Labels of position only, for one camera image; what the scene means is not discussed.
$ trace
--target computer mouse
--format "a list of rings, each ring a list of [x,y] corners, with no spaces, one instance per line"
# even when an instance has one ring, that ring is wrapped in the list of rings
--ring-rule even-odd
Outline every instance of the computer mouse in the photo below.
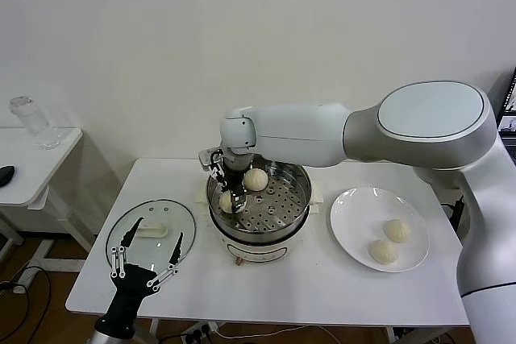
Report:
[[[3,187],[6,184],[9,184],[10,180],[15,175],[15,166],[7,165],[5,167],[0,168],[0,187]]]

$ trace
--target floor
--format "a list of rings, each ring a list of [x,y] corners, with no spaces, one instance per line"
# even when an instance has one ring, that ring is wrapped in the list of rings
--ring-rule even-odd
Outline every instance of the floor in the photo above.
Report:
[[[0,264],[0,281],[9,280],[19,268],[27,262],[35,249],[38,247],[40,238],[28,238],[21,247],[11,250],[8,257]],[[63,259],[84,259],[86,253],[71,239],[59,239],[50,251],[49,257]],[[52,298],[48,311],[43,319],[40,328],[37,330],[31,344],[53,344],[83,343],[93,333],[94,322],[98,317],[74,314],[66,310],[65,301],[73,286],[77,274],[73,273],[52,273]],[[20,331],[8,338],[4,343],[18,344],[27,343],[47,300],[47,281],[43,274],[38,274],[30,287],[30,304],[27,321]],[[25,296],[13,294],[10,291],[0,296],[0,337],[9,333],[21,321],[25,312]],[[149,320],[142,320],[145,326],[150,325]],[[162,321],[158,330],[158,338],[170,334],[179,334],[192,325],[194,321]],[[289,328],[284,325],[252,325],[252,324],[225,324],[220,330],[226,336],[239,336],[244,334],[265,334],[279,329]],[[382,328],[360,328],[360,327],[327,327],[342,344],[386,344],[388,343],[385,330]],[[456,344],[474,344],[471,331],[467,328],[454,329],[451,332]],[[278,334],[267,338],[250,338],[226,340],[213,336],[214,344],[280,344],[295,342],[297,344],[330,344],[332,338],[316,327],[304,328],[293,332]],[[442,337],[441,342],[451,343],[449,338]],[[181,339],[172,338],[167,340],[169,344],[181,343]]]

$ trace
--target white plate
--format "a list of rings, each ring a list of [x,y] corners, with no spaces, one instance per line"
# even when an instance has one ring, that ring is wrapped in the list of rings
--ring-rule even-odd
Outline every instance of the white plate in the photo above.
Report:
[[[383,265],[372,258],[368,246],[377,239],[390,241],[383,225],[391,219],[406,222],[412,229],[412,238],[405,243],[394,242],[399,258]],[[341,193],[331,207],[330,224],[340,246],[351,257],[379,271],[399,273],[413,269],[427,257],[430,248],[421,214],[407,201],[384,189],[359,187]]]

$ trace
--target white table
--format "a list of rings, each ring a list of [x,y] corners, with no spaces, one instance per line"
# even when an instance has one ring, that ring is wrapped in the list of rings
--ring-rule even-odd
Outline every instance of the white table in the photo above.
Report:
[[[0,206],[18,206],[28,209],[45,209],[87,250],[94,243],[94,236],[77,218],[73,211],[48,184],[54,173],[82,137],[78,128],[59,129],[59,146],[43,150],[34,145],[34,139],[24,128],[0,128],[0,167],[14,165],[12,181],[0,188]],[[0,233],[8,237],[0,251],[0,260],[12,244],[21,244],[23,239],[5,221],[0,219]],[[53,241],[43,241],[31,264],[43,266],[49,271],[79,271],[83,261],[45,259]],[[36,271],[25,271],[19,282],[28,286]]]
[[[307,171],[324,203],[319,213],[309,216],[300,243],[277,262],[237,267],[218,241],[206,205],[196,202],[207,178],[198,161],[137,160],[69,294],[67,309],[107,311],[115,290],[105,252],[111,227],[139,203],[168,198],[190,209],[198,234],[179,274],[159,296],[144,300],[141,317],[296,325],[468,324],[456,287],[460,242],[430,186],[412,168],[344,162]],[[333,200],[345,189],[361,185],[404,197],[425,218],[431,249],[419,267],[399,274],[374,271],[357,263],[331,237],[327,218]]]

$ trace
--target black cable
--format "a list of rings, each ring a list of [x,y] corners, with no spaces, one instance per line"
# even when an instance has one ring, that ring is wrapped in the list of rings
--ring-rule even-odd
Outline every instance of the black cable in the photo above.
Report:
[[[36,324],[34,330],[32,331],[32,334],[31,336],[29,337],[28,341],[27,341],[27,344],[30,344],[32,339],[34,338],[35,336],[35,333],[38,331],[38,329],[40,328],[40,325],[41,323],[43,322],[43,319],[45,317],[45,314],[47,314],[47,310],[48,310],[48,306],[50,305],[50,300],[52,298],[52,283],[50,281],[50,276],[48,275],[48,272],[43,269],[42,267],[40,266],[27,266],[25,267],[22,272],[26,271],[27,269],[38,269],[40,271],[43,272],[43,274],[45,274],[45,277],[47,277],[47,283],[48,283],[48,297],[47,297],[47,304],[45,305],[45,309],[43,311],[43,313],[41,314],[41,317],[40,319],[38,320],[38,323]]]
[[[444,334],[444,335],[451,340],[451,344],[457,344],[456,341],[453,339],[453,337],[450,334]]]
[[[16,332],[19,331],[19,329],[22,327],[23,324],[25,324],[25,321],[27,321],[27,317],[29,315],[29,304],[30,304],[30,299],[29,299],[29,291],[27,290],[27,288],[25,288],[25,286],[23,285],[20,285],[20,284],[16,284],[12,281],[9,281],[11,285],[14,286],[21,286],[23,289],[25,289],[25,298],[27,299],[27,305],[25,306],[25,315],[23,316],[22,320],[19,322],[19,324],[16,326],[15,329],[13,329],[10,333],[8,333],[7,335],[5,335],[3,338],[0,338],[0,342],[4,342],[6,341],[8,338],[10,338],[13,334],[15,334]]]
[[[449,203],[441,203],[441,206],[446,206],[451,209],[451,216],[449,218],[449,221],[451,223],[451,227],[453,227],[453,230],[457,232],[459,229],[459,223],[460,218],[462,217],[462,213],[464,211],[464,195],[460,197],[458,201],[455,202],[454,205],[451,205]]]
[[[171,334],[170,336],[165,336],[164,338],[161,338],[158,343],[161,344],[165,340],[169,340],[170,338],[180,338],[186,336],[186,334]]]

